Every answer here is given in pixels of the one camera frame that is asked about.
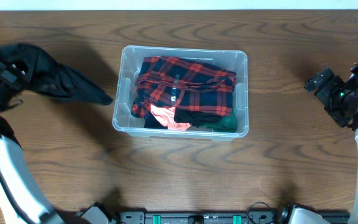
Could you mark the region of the black hoodie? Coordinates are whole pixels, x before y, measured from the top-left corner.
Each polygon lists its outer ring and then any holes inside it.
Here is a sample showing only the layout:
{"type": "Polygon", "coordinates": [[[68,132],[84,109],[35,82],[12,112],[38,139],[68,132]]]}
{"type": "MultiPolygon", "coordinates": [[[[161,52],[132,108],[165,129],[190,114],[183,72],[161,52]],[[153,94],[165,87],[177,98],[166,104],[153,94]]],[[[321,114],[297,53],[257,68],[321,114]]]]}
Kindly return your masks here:
{"type": "Polygon", "coordinates": [[[22,62],[27,66],[25,90],[55,98],[61,102],[85,101],[110,105],[112,98],[79,70],[56,61],[45,50],[32,44],[0,47],[0,61],[22,62]]]}

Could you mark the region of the dark green garment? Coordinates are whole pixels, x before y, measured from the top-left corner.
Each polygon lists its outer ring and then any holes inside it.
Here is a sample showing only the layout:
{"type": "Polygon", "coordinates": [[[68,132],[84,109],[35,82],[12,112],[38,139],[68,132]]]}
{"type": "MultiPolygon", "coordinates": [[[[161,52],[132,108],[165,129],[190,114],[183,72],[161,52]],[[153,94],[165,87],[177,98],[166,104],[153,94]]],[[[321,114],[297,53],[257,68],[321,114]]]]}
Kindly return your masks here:
{"type": "Polygon", "coordinates": [[[209,128],[220,133],[235,133],[237,131],[237,119],[232,111],[229,116],[223,116],[217,123],[205,123],[201,128],[209,128]]]}

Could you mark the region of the black garment with tape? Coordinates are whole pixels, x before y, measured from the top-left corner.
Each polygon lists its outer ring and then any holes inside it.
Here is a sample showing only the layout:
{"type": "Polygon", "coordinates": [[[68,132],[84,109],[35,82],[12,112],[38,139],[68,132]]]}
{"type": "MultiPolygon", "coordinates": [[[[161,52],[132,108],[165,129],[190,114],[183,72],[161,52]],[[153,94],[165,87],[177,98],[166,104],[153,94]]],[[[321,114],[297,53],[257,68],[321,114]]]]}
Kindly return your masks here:
{"type": "Polygon", "coordinates": [[[190,111],[183,109],[176,109],[174,121],[176,123],[189,123],[192,126],[200,127],[206,124],[218,123],[222,120],[222,116],[213,113],[204,113],[200,111],[190,111]]]}

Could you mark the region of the red plaid flannel shirt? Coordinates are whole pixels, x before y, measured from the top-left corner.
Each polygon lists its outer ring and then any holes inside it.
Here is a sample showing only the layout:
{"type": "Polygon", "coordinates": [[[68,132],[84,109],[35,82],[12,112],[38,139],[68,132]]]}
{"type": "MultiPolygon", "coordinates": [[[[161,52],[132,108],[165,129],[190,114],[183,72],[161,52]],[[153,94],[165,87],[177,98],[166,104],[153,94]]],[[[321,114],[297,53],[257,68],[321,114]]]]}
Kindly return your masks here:
{"type": "Polygon", "coordinates": [[[131,115],[136,118],[148,117],[152,105],[229,116],[236,73],[184,58],[146,57],[135,86],[131,115]]]}

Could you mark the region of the clear plastic storage bin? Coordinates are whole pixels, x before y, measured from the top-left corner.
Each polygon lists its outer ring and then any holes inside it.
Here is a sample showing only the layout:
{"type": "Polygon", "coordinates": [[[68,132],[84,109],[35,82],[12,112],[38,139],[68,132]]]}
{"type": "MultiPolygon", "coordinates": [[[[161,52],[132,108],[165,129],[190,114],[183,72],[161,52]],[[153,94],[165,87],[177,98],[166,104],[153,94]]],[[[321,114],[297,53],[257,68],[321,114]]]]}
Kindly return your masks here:
{"type": "Polygon", "coordinates": [[[117,131],[134,137],[166,137],[232,141],[249,132],[248,58],[241,50],[181,49],[128,45],[122,50],[112,126],[117,131]],[[190,128],[186,131],[145,129],[145,120],[131,115],[131,106],[137,96],[135,81],[146,57],[171,56],[186,58],[230,70],[236,73],[233,93],[237,131],[222,133],[207,128],[190,128]]]}

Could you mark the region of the coral pink garment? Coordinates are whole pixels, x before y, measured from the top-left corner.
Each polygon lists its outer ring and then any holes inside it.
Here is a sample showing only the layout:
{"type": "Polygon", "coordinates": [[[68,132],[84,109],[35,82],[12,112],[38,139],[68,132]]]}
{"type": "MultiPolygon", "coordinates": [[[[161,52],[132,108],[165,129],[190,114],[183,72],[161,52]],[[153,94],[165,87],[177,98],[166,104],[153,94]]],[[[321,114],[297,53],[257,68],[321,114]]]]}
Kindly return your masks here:
{"type": "Polygon", "coordinates": [[[163,127],[166,127],[169,130],[186,131],[191,127],[191,124],[176,122],[175,110],[175,107],[162,108],[155,105],[150,106],[150,112],[163,127]]]}

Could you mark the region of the dark navy garment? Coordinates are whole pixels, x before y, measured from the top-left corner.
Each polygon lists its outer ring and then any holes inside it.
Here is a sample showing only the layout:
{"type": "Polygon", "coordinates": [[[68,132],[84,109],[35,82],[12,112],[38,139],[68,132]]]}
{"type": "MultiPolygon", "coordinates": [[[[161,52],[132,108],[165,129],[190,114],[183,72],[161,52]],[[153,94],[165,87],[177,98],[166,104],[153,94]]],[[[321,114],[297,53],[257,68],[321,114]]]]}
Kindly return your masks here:
{"type": "Polygon", "coordinates": [[[168,129],[166,126],[163,126],[159,121],[157,121],[154,115],[149,115],[145,120],[144,128],[147,129],[168,129]]]}

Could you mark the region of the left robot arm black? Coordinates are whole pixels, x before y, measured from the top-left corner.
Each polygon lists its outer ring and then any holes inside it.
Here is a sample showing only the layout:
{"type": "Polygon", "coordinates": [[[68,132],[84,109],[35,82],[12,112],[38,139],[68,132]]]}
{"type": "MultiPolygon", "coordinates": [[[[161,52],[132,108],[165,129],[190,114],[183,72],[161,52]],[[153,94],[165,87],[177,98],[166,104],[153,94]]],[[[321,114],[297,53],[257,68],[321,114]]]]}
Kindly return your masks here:
{"type": "MultiPolygon", "coordinates": [[[[0,62],[0,113],[27,84],[25,70],[0,62]]],[[[0,116],[0,208],[6,223],[63,223],[46,199],[24,160],[9,123],[0,116]]]]}

